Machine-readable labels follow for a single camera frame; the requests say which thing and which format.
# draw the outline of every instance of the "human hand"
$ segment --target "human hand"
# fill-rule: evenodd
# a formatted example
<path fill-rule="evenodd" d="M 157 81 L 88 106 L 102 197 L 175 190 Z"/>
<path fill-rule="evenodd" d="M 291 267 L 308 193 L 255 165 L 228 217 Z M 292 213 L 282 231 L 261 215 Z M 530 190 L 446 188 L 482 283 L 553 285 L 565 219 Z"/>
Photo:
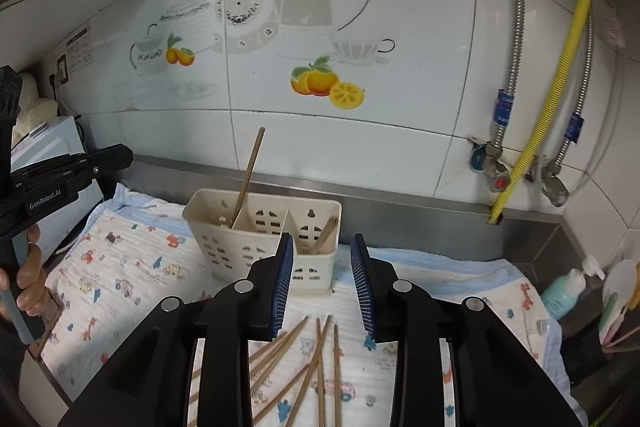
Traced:
<path fill-rule="evenodd" d="M 40 315 L 47 303 L 47 292 L 44 283 L 47 278 L 45 271 L 41 268 L 42 251 L 36 241 L 40 238 L 40 227 L 33 225 L 27 229 L 27 239 L 29 241 L 29 255 L 27 261 L 20 266 L 17 274 L 17 283 L 23 291 L 16 299 L 18 308 L 27 312 L 31 317 Z M 9 288 L 9 276 L 0 268 L 0 290 Z M 0 315 L 7 321 L 11 321 L 9 313 L 4 304 L 0 301 Z"/>

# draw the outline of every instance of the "corrugated yellow pipe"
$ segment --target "corrugated yellow pipe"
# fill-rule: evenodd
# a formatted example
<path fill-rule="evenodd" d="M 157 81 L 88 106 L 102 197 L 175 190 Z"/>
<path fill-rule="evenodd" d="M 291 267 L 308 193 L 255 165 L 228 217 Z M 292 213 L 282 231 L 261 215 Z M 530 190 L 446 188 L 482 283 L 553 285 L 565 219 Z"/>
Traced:
<path fill-rule="evenodd" d="M 551 84 L 549 93 L 546 96 L 545 105 L 542 108 L 540 117 L 536 127 L 529 138 L 527 146 L 520 154 L 516 165 L 511 171 L 511 182 L 504 192 L 501 192 L 498 199 L 495 201 L 494 206 L 491 208 L 491 216 L 489 217 L 489 223 L 495 225 L 498 222 L 498 218 L 502 213 L 502 210 L 511 197 L 511 193 L 516 184 L 520 181 L 523 174 L 536 154 L 536 151 L 540 147 L 542 140 L 545 138 L 546 132 L 549 129 L 551 121 L 553 120 L 554 113 L 560 98 L 562 96 L 562 90 L 564 89 L 564 83 L 569 75 L 571 64 L 574 61 L 575 53 L 580 43 L 580 35 L 584 28 L 584 23 L 587 20 L 587 13 L 589 12 L 589 6 L 591 0 L 577 0 L 575 4 L 574 15 L 571 18 L 571 24 L 569 26 L 569 33 L 564 40 L 564 46 L 562 47 L 562 53 L 560 54 L 560 60 L 558 61 L 558 67 L 556 68 L 556 74 L 554 75 L 554 81 Z"/>

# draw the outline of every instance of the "white appliance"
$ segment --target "white appliance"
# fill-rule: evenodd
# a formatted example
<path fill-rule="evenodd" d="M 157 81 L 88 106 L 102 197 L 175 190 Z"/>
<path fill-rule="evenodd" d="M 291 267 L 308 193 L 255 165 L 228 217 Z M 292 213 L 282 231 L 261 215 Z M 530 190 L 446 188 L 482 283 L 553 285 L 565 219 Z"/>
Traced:
<path fill-rule="evenodd" d="M 34 129 L 14 148 L 11 154 L 12 172 L 62 154 L 84 152 L 73 117 L 52 118 Z M 94 180 L 90 187 L 78 194 L 78 199 L 38 222 L 40 226 L 39 247 L 44 263 L 71 232 L 74 226 L 103 198 L 102 191 Z"/>

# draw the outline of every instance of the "soap bottle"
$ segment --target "soap bottle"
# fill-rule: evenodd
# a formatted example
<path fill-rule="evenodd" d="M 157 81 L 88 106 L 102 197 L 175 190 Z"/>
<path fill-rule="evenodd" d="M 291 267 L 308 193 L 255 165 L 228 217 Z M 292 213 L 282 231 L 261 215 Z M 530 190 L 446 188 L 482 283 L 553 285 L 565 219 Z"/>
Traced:
<path fill-rule="evenodd" d="M 584 258 L 582 270 L 572 268 L 567 275 L 561 275 L 555 279 L 544 291 L 542 302 L 549 315 L 559 320 L 571 311 L 578 301 L 578 296 L 587 286 L 585 275 L 590 277 L 597 275 L 604 281 L 604 272 L 593 255 Z"/>

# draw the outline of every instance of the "blue label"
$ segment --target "blue label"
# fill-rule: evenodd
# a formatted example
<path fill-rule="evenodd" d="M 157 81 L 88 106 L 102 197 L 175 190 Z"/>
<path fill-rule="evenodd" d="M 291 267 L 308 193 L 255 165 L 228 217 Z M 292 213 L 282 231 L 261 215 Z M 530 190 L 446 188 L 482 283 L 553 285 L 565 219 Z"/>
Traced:
<path fill-rule="evenodd" d="M 506 94 L 503 89 L 498 91 L 498 98 L 495 99 L 494 121 L 498 125 L 507 125 L 513 107 L 513 95 Z"/>
<path fill-rule="evenodd" d="M 571 115 L 571 120 L 569 120 L 569 125 L 566 126 L 566 133 L 564 133 L 564 137 L 567 140 L 578 143 L 578 138 L 580 137 L 580 131 L 582 130 L 583 123 L 584 118 L 582 118 L 578 114 L 573 113 Z"/>

